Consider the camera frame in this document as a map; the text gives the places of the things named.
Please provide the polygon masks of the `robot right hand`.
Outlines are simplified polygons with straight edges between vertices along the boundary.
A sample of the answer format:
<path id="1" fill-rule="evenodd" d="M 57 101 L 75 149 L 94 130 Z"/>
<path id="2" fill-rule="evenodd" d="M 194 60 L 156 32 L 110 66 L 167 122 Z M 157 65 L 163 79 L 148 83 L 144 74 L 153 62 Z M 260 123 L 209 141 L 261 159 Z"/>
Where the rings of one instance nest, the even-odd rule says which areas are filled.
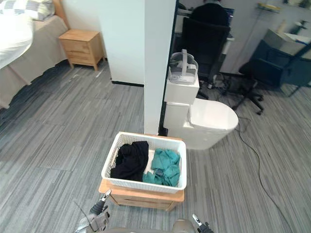
<path id="1" fill-rule="evenodd" d="M 210 225 L 207 222 L 203 223 L 196 214 L 192 214 L 192 218 L 198 225 L 197 231 L 199 233 L 214 233 Z"/>

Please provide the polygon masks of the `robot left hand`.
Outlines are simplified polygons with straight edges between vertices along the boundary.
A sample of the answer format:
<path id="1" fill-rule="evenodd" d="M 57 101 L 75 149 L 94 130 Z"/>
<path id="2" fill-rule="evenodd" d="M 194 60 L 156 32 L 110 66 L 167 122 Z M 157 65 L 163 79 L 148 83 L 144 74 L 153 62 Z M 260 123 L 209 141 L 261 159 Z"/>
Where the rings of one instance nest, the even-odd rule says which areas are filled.
<path id="1" fill-rule="evenodd" d="M 95 214 L 98 216 L 105 211 L 105 209 L 107 208 L 107 206 L 105 206 L 105 202 L 109 198 L 111 191 L 111 189 L 107 190 L 101 197 L 101 199 L 93 205 L 93 207 L 89 211 L 90 214 Z"/>

